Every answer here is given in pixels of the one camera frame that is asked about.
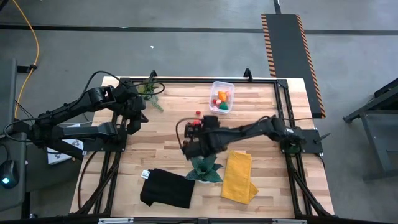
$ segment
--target green toy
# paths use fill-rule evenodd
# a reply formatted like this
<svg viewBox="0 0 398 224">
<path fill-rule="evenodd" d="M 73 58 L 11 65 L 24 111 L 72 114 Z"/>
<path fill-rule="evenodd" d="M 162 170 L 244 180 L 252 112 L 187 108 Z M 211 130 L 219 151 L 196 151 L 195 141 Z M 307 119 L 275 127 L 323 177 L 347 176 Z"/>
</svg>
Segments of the green toy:
<svg viewBox="0 0 398 224">
<path fill-rule="evenodd" d="M 221 109 L 221 110 L 228 110 L 228 105 L 227 105 L 225 102 L 222 102 L 222 103 L 220 104 L 220 109 Z"/>
<path fill-rule="evenodd" d="M 153 78 L 148 78 L 148 79 L 144 80 L 144 83 L 145 82 L 153 82 L 153 81 L 154 81 Z M 145 93 L 145 94 L 154 93 L 154 90 L 156 88 L 157 88 L 157 86 L 154 86 L 154 83 L 137 86 L 138 93 Z M 143 97 L 144 100 L 150 101 L 150 103 L 152 103 L 152 105 L 154 105 L 154 107 L 156 107 L 158 110 L 163 112 L 163 108 L 157 103 L 158 100 L 159 100 L 157 95 L 142 96 L 142 97 Z"/>
<path fill-rule="evenodd" d="M 206 158 L 194 157 L 191 159 L 193 170 L 185 177 L 187 180 L 201 180 L 212 183 L 222 182 L 217 170 L 222 167 L 216 162 L 216 154 L 212 154 Z"/>
</svg>

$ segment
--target hazard stripe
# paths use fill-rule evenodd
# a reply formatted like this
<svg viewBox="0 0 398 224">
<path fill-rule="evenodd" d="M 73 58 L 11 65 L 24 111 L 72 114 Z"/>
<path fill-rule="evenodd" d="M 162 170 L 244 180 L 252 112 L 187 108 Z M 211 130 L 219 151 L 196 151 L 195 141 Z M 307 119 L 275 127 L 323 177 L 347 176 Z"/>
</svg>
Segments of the hazard stripe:
<svg viewBox="0 0 398 224">
<path fill-rule="evenodd" d="M 310 55 L 310 50 L 308 48 L 307 38 L 306 38 L 305 32 L 304 32 L 303 22 L 302 22 L 302 20 L 301 20 L 299 15 L 296 15 L 296 16 L 297 16 L 298 28 L 300 29 L 302 40 L 303 40 L 303 44 L 304 44 L 305 53 L 307 54 L 307 60 L 308 60 L 308 65 L 310 66 L 312 80 L 313 80 L 313 83 L 314 83 L 315 91 L 317 93 L 319 107 L 321 108 L 321 118 L 325 118 L 326 117 L 326 113 L 325 113 L 325 109 L 323 107 L 322 97 L 321 97 L 321 93 L 320 93 L 319 85 L 318 85 L 318 79 L 317 79 L 317 76 L 315 75 L 315 70 L 313 68 L 312 59 L 311 59 L 311 55 Z"/>
<path fill-rule="evenodd" d="M 272 77 L 276 77 L 274 56 L 272 55 L 271 38 L 268 31 L 267 16 L 265 14 L 261 15 L 262 31 L 264 33 L 264 40 L 266 42 L 266 52 L 269 67 L 269 74 Z"/>
</svg>

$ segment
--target wooden tabletop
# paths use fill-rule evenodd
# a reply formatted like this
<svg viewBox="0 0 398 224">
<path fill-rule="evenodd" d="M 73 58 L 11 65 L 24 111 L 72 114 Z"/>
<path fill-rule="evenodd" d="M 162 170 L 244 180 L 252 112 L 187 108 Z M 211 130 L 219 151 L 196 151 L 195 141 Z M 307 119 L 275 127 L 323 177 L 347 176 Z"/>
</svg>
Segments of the wooden tabletop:
<svg viewBox="0 0 398 224">
<path fill-rule="evenodd" d="M 311 118 L 311 111 L 305 91 L 304 81 L 298 78 L 287 79 L 295 118 Z M 103 86 L 117 86 L 111 77 L 104 77 Z M 190 209 L 177 208 L 161 203 L 151 207 L 140 201 L 144 179 L 142 170 L 163 169 L 174 174 L 186 175 L 192 170 L 190 161 L 179 149 L 175 135 L 178 120 L 195 116 L 195 111 L 203 115 L 211 114 L 208 102 L 211 83 L 165 83 L 165 91 L 159 95 L 160 112 L 150 103 L 143 113 L 149 123 L 142 124 L 141 130 L 129 136 L 126 151 L 122 153 L 118 180 L 114 195 L 112 216 L 129 217 L 211 217 L 211 218 L 292 218 L 294 217 L 292 197 L 284 155 L 279 145 L 266 136 L 259 136 L 232 143 L 228 150 L 241 151 L 252 155 L 251 180 L 259 193 L 249 205 L 222 198 L 221 186 L 196 182 Z M 235 127 L 253 123 L 261 116 L 277 114 L 274 88 L 270 84 L 235 84 L 234 105 L 228 115 L 219 115 L 222 126 Z M 112 111 L 95 113 L 93 125 L 111 121 Z M 312 129 L 312 120 L 296 121 L 302 129 Z M 179 127 L 183 133 L 184 124 Z M 100 179 L 104 153 L 97 153 L 90 162 L 83 177 L 81 187 L 82 202 L 88 200 Z M 303 154 L 303 164 L 307 185 L 314 196 L 330 213 L 333 213 L 325 171 L 319 157 Z M 228 152 L 218 154 L 217 163 L 224 165 L 218 170 L 224 176 Z M 103 207 L 108 189 L 105 189 Z M 304 212 L 301 190 L 298 190 L 300 208 Z M 77 190 L 73 198 L 71 212 L 78 210 Z"/>
</svg>

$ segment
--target gray floor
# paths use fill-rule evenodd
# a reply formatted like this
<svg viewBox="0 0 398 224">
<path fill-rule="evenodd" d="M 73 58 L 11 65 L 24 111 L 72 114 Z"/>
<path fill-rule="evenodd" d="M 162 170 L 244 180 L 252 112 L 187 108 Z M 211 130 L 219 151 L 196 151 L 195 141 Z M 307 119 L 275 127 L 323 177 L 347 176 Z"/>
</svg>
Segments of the gray floor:
<svg viewBox="0 0 398 224">
<path fill-rule="evenodd" d="M 272 0 L 19 2 L 34 24 L 77 26 L 261 28 L 260 14 L 274 12 Z M 398 29 L 395 0 L 280 3 L 283 13 L 300 14 L 306 29 Z M 24 21 L 10 4 L 0 12 L 0 22 Z M 39 69 L 22 99 L 33 115 L 75 99 L 96 70 L 117 75 L 148 75 L 154 69 L 159 75 L 241 76 L 249 67 L 255 76 L 269 76 L 262 34 L 40 31 L 37 35 Z M 378 164 L 362 124 L 347 125 L 341 118 L 398 77 L 398 36 L 309 35 L 307 39 L 326 109 L 326 119 L 315 124 L 321 133 L 331 133 L 323 147 L 335 213 L 396 223 L 398 179 L 362 181 L 363 175 L 377 172 Z M 14 57 L 21 64 L 31 63 L 35 56 L 29 31 L 0 30 L 0 49 L 1 58 Z M 24 77 L 19 75 L 19 86 Z M 91 86 L 100 83 L 97 77 Z M 40 216 L 68 213 L 75 184 L 76 179 L 34 192 L 32 211 Z M 0 219 L 15 218 L 17 213 L 17 209 L 2 213 Z"/>
</svg>

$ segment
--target clear plastic box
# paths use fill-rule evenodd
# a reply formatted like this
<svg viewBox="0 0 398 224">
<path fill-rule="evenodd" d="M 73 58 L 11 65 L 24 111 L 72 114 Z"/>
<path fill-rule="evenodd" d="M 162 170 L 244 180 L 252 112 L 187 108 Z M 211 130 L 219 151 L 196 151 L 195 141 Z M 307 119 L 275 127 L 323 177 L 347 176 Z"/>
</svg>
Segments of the clear plastic box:
<svg viewBox="0 0 398 224">
<path fill-rule="evenodd" d="M 231 95 L 227 97 L 226 105 L 228 110 L 222 110 L 219 108 L 214 108 L 213 99 L 218 99 L 218 92 L 219 91 L 229 91 Z M 235 94 L 235 86 L 232 83 L 220 82 L 215 81 L 211 86 L 211 95 L 209 100 L 209 108 L 212 112 L 219 113 L 219 114 L 227 114 L 231 111 L 232 105 L 234 102 L 234 94 Z"/>
</svg>

